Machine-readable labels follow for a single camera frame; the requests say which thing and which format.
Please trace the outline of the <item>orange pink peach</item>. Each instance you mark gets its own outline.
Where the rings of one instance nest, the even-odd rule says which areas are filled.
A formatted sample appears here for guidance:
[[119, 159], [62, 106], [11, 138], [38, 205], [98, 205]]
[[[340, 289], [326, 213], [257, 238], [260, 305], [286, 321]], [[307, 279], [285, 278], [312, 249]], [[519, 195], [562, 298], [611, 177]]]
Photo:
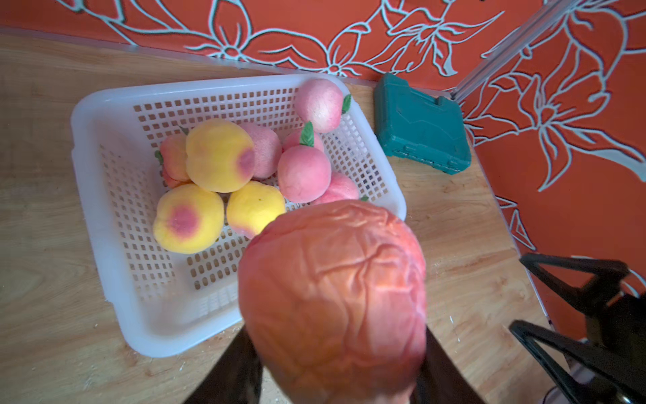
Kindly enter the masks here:
[[427, 266], [416, 236], [359, 200], [279, 216], [238, 266], [262, 363], [294, 403], [406, 403], [426, 353]]

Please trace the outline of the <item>pink peach front with leaf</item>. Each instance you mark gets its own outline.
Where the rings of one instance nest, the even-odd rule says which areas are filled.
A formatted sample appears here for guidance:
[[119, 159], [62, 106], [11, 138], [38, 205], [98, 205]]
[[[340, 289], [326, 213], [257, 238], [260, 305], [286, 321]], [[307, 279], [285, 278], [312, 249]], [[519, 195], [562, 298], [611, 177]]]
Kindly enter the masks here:
[[240, 127], [253, 140], [255, 153], [255, 168], [253, 177], [266, 179], [274, 175], [278, 169], [282, 155], [282, 144], [278, 135], [266, 126], [244, 122]]

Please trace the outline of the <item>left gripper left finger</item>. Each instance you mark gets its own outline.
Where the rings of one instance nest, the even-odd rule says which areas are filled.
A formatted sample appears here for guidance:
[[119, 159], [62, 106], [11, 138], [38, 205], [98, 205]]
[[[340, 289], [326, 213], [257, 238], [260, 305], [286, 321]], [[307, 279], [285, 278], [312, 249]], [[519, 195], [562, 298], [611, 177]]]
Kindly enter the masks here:
[[263, 364], [243, 326], [186, 404], [259, 404]]

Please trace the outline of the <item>pink peach with leaf upper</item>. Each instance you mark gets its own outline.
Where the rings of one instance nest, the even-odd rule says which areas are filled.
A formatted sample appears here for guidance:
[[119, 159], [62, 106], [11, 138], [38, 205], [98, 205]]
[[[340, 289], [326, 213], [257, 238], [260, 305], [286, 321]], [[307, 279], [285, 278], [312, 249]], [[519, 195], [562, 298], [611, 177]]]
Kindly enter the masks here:
[[361, 200], [356, 183], [343, 173], [333, 172], [331, 183], [321, 197], [311, 202], [311, 205], [323, 205], [339, 200]]

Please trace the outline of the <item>yellow red peach front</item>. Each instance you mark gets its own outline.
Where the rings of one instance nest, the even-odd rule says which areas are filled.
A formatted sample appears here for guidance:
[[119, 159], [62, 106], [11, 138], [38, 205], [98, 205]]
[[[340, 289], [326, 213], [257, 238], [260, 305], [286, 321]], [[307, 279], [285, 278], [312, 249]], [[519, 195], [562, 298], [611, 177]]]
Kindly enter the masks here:
[[189, 178], [205, 190], [232, 193], [253, 177], [253, 140], [233, 122], [211, 119], [191, 129], [187, 136], [186, 153]]

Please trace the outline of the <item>orange red peach with leaf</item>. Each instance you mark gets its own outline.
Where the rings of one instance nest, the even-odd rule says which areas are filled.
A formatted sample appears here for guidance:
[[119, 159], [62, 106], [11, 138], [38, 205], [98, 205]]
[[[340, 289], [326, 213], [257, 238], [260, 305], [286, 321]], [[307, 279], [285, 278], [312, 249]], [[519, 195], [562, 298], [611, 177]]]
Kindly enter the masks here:
[[185, 134], [173, 134], [165, 139], [155, 156], [161, 163], [161, 175], [170, 189], [177, 188], [191, 182], [188, 176], [186, 161], [186, 140]]

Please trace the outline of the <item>green plastic tool case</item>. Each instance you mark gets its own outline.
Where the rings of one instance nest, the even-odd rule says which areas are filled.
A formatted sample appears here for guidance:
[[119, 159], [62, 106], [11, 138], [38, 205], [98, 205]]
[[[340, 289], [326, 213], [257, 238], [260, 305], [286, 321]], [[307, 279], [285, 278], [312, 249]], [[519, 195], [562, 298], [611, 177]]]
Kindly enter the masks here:
[[451, 175], [470, 167], [471, 151], [457, 103], [424, 94], [391, 73], [378, 81], [373, 102], [374, 132], [386, 155]]

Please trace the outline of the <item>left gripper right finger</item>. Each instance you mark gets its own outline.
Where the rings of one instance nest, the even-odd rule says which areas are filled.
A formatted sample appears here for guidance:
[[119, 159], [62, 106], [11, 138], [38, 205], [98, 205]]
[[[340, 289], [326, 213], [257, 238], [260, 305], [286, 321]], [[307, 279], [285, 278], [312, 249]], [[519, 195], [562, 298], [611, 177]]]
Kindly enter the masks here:
[[484, 404], [485, 402], [464, 379], [446, 354], [439, 341], [426, 331], [427, 350], [415, 388], [410, 395], [412, 404]]

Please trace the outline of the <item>pink peach with leaf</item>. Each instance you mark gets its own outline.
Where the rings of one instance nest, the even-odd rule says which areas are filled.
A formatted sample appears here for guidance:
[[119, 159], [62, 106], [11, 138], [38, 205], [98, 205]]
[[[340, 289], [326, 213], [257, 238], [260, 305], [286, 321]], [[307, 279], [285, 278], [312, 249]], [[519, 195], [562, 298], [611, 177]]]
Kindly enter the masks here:
[[274, 175], [278, 169], [282, 155], [282, 144], [278, 135], [266, 126], [244, 122], [240, 127], [253, 140], [255, 153], [255, 168], [253, 177], [266, 179]]
[[311, 205], [323, 205], [339, 200], [361, 200], [356, 183], [343, 173], [333, 172], [331, 183], [321, 197], [311, 202]]
[[279, 190], [292, 203], [310, 203], [323, 195], [331, 183], [331, 163], [315, 147], [313, 124], [308, 121], [299, 134], [299, 144], [288, 148], [278, 165]]

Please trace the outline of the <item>pink peach with leaf lower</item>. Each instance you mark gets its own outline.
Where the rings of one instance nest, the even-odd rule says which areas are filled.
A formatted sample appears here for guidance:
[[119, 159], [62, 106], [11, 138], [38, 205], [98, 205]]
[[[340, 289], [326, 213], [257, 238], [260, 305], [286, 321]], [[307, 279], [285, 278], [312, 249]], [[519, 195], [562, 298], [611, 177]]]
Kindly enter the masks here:
[[331, 163], [315, 147], [313, 124], [308, 121], [299, 134], [299, 144], [288, 148], [278, 165], [279, 190], [292, 203], [310, 203], [323, 195], [331, 183]]

